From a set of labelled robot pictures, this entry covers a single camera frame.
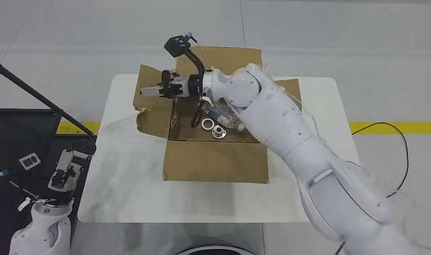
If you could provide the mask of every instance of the gray floor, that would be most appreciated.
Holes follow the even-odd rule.
[[[162,45],[191,31],[204,45],[262,48],[274,76],[334,78],[349,121],[430,121],[430,14],[430,0],[0,0],[0,62],[78,120],[99,121],[116,74],[173,68]],[[0,78],[0,107],[41,104]],[[395,220],[429,244],[431,136],[407,140],[411,174],[391,199]],[[401,138],[357,135],[355,144],[362,165],[394,189]],[[337,248],[308,223],[80,223],[72,253],[170,255],[205,240],[270,255]]]

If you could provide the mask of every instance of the small robot arm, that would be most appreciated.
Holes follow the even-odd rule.
[[[194,38],[190,34],[171,38],[165,49],[174,57],[186,54],[196,64],[200,61],[191,57],[189,39]],[[196,66],[197,75],[163,71],[162,83],[141,93],[165,98],[199,96],[201,101],[209,98],[212,102],[224,99],[249,132],[291,169],[307,217],[326,238],[345,242],[349,255],[416,254],[393,225],[386,196],[373,177],[336,156],[314,135],[283,87],[255,64],[233,75]]]
[[[48,197],[32,206],[32,222],[12,236],[9,255],[67,255],[70,250],[73,193],[79,174],[96,151],[96,144],[78,139],[63,150],[48,183]]]

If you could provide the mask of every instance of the white table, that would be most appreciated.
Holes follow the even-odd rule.
[[[269,184],[163,181],[166,139],[140,133],[132,101],[137,75],[112,80],[78,218],[118,223],[308,221],[289,168],[268,151]],[[359,163],[336,83],[300,77],[303,108],[340,157]],[[305,116],[310,126],[311,117]]]

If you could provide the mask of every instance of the open cardboard box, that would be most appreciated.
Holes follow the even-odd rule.
[[[227,75],[249,63],[262,67],[259,49],[196,46],[192,51],[202,60],[206,69],[213,66]],[[181,56],[177,60],[176,71],[187,75],[197,73],[197,68],[186,56]],[[140,132],[168,139],[164,180],[268,183],[267,149],[247,130],[238,132],[226,129],[227,135],[218,140],[212,137],[211,131],[203,130],[200,125],[191,128],[196,100],[169,100],[140,95],[142,87],[161,82],[161,74],[157,69],[141,66],[133,106],[142,111],[137,116],[137,129]],[[297,79],[278,83],[300,100]]]

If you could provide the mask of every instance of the round base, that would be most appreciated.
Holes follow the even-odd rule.
[[[183,251],[177,255],[254,255],[240,248],[228,246],[203,246]]]

